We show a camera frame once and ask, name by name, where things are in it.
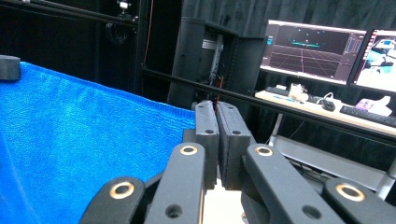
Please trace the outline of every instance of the black metal rod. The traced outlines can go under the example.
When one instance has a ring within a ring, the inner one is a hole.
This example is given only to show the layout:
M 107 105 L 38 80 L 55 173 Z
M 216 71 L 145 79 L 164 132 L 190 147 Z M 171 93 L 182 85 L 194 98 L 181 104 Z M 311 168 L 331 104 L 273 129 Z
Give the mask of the black metal rod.
M 112 17 L 101 13 L 92 12 L 89 10 L 80 9 L 76 7 L 69 7 L 57 3 L 51 3 L 48 1 L 31 0 L 30 3 L 23 3 L 21 0 L 0 0 L 0 3 L 1 2 L 19 5 L 20 7 L 43 9 L 51 12 L 61 13 L 64 15 L 69 15 L 74 17 L 80 17 L 93 21 L 109 22 L 123 26 L 137 27 L 136 21 L 126 21 L 119 17 Z
M 367 130 L 367 129 L 364 129 L 361 126 L 356 125 L 356 124 L 346 123 L 346 122 L 343 122 L 343 121 L 340 121 L 337 119 L 325 118 L 325 117 L 322 117 L 315 113 L 301 111 L 301 110 L 294 109 L 294 108 L 291 108 L 286 105 L 275 104 L 275 103 L 265 101 L 260 98 L 243 95 L 243 94 L 233 92 L 233 91 L 226 91 L 224 89 L 219 89 L 216 87 L 208 86 L 206 84 L 187 80 L 185 78 L 173 77 L 173 76 L 167 75 L 165 73 L 153 71 L 153 70 L 150 70 L 147 68 L 140 68 L 139 71 L 142 73 L 142 75 L 145 75 L 145 76 L 156 77 L 156 78 L 167 80 L 169 82 L 175 82 L 175 83 L 187 85 L 187 86 L 190 86 L 196 90 L 216 93 L 216 94 L 221 95 L 226 98 L 227 97 L 234 98 L 234 99 L 249 103 L 251 105 L 255 105 L 257 107 L 271 109 L 271 110 L 274 110 L 275 112 L 282 113 L 284 115 L 295 117 L 298 119 L 304 119 L 309 122 L 314 122 L 314 123 L 319 122 L 323 126 L 333 128 L 333 129 L 338 130 L 343 133 L 349 133 L 352 135 L 356 135 L 358 137 L 370 139 L 370 140 L 376 141 L 380 144 L 388 145 L 391 147 L 394 147 L 396 144 L 396 137 L 389 133 L 381 133 L 378 131 Z

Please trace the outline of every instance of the circular hole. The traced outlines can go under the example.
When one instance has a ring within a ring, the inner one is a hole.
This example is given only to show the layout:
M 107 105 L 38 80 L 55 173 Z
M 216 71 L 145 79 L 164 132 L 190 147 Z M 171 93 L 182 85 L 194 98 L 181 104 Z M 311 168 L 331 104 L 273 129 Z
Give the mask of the circular hole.
M 186 156 L 190 156 L 193 155 L 195 153 L 197 153 L 198 148 L 196 147 L 192 147 L 192 146 L 186 146 L 180 149 L 180 153 Z
M 259 148 L 259 152 L 266 154 L 266 153 L 270 153 L 271 150 L 266 147 L 262 147 L 262 148 Z
M 303 212 L 306 216 L 313 218 L 313 219 L 320 219 L 321 213 L 319 210 L 313 206 L 306 205 L 303 207 Z
M 274 154 L 274 152 L 267 147 L 256 147 L 255 151 L 260 156 L 272 156 Z
M 194 149 L 192 147 L 185 147 L 184 151 L 185 152 L 192 152 L 192 151 L 194 151 Z
M 129 187 L 128 187 L 128 186 L 125 186 L 125 185 L 118 186 L 118 187 L 116 188 L 116 193 L 122 194 L 122 193 L 125 193 L 126 191 L 128 191 L 128 189 L 129 189 Z
M 170 217 L 170 218 L 177 218 L 180 217 L 182 214 L 182 209 L 180 207 L 180 205 L 178 204 L 172 204 L 169 205 L 166 210 L 165 210 L 165 214 Z
M 353 190 L 353 189 L 342 189 L 342 191 L 345 194 L 350 195 L 352 197 L 358 197 L 359 196 L 359 193 L 357 191 Z

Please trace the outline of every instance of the computer screen display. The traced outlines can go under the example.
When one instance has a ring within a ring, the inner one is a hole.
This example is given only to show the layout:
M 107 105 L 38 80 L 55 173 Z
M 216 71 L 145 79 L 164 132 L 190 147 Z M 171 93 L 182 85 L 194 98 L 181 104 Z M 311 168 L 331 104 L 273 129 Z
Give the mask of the computer screen display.
M 261 69 L 346 85 L 366 31 L 268 21 Z
M 373 30 L 367 38 L 352 84 L 396 92 L 396 30 Z

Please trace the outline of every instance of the keyboard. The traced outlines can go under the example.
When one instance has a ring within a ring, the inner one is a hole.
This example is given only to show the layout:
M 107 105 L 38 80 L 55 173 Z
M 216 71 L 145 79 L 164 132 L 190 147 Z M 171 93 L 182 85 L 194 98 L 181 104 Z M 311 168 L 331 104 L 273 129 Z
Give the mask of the keyboard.
M 367 119 L 375 123 L 387 125 L 392 128 L 396 128 L 396 117 L 387 117 L 378 115 L 375 113 L 370 113 L 365 110 L 358 109 L 353 106 L 343 105 L 341 107 L 340 113 L 350 115 L 359 119 Z
M 273 94 L 278 94 L 278 95 L 283 95 L 283 96 L 289 96 L 289 91 L 277 88 L 277 87 L 267 87 L 265 88 L 265 91 L 271 92 Z
M 277 87 L 267 87 L 265 88 L 265 91 L 271 92 L 273 94 L 278 94 L 278 95 L 283 95 L 283 96 L 289 96 L 289 91 L 282 90 Z M 308 94 L 308 100 L 307 102 L 316 104 L 318 100 L 323 99 L 322 97 L 314 96 Z

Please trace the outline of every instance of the blue towel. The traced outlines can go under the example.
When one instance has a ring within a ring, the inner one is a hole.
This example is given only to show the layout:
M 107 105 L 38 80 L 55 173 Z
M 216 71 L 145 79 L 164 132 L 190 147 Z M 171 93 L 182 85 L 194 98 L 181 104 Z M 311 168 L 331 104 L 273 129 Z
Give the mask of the blue towel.
M 123 175 L 163 171 L 192 111 L 21 63 L 0 82 L 0 223 L 78 223 Z

